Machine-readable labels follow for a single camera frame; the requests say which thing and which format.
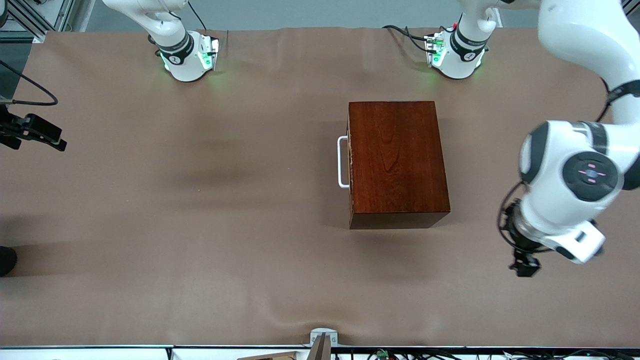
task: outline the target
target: white handle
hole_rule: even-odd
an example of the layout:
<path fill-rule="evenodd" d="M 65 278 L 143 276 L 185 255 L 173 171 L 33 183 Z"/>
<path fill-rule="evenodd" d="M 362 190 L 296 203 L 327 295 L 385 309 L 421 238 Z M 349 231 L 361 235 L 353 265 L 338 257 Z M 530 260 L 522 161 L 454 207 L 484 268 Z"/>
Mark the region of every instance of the white handle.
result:
<path fill-rule="evenodd" d="M 343 184 L 342 183 L 342 159 L 340 154 L 342 154 L 341 148 L 340 148 L 340 141 L 341 140 L 347 140 L 349 137 L 346 135 L 340 136 L 338 138 L 338 185 L 343 188 L 343 189 L 348 189 L 349 188 L 349 184 Z"/>

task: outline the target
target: black round object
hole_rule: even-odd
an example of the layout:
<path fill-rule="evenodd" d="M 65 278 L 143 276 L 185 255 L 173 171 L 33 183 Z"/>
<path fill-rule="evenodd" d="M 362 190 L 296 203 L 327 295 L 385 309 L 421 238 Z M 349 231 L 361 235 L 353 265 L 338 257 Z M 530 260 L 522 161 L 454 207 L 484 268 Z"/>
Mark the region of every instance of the black round object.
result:
<path fill-rule="evenodd" d="M 9 274 L 18 262 L 15 250 L 10 247 L 0 246 L 0 277 Z"/>
<path fill-rule="evenodd" d="M 563 179 L 569 190 L 582 201 L 598 201 L 618 184 L 618 168 L 599 152 L 580 152 L 564 163 Z"/>

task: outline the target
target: wooden cabinet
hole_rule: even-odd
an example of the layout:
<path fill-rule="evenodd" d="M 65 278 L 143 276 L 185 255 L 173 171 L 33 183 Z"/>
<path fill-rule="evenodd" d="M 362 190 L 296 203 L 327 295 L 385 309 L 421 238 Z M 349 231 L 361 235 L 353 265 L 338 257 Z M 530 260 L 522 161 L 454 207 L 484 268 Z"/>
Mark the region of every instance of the wooden cabinet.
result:
<path fill-rule="evenodd" d="M 431 227 L 451 210 L 433 101 L 349 103 L 351 229 Z"/>

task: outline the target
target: white robot link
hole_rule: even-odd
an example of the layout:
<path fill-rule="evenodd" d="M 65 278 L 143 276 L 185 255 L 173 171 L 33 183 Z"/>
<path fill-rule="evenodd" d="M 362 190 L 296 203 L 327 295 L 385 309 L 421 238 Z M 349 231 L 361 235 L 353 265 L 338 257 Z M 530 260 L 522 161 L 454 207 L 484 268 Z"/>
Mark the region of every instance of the white robot link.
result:
<path fill-rule="evenodd" d="M 640 186 L 638 33 L 620 0 L 460 1 L 465 13 L 458 27 L 436 35 L 443 36 L 442 44 L 428 42 L 443 48 L 444 59 L 432 65 L 446 76 L 465 78 L 479 65 L 495 28 L 490 6 L 539 6 L 538 38 L 543 47 L 595 72 L 607 85 L 605 108 L 596 122 L 546 121 L 527 136 L 520 152 L 518 184 L 525 186 L 525 194 L 505 208 L 515 186 L 498 215 L 500 233 L 514 248 L 510 268 L 518 276 L 538 271 L 537 252 L 555 250 L 574 263 L 585 263 L 599 253 L 605 240 L 593 219 L 622 190 Z M 465 56 L 470 53 L 473 59 Z M 609 107 L 614 124 L 599 123 Z"/>
<path fill-rule="evenodd" d="M 200 79 L 214 69 L 218 39 L 186 31 L 173 13 L 188 0 L 103 0 L 104 4 L 130 17 L 149 32 L 160 50 L 164 67 L 179 81 Z"/>

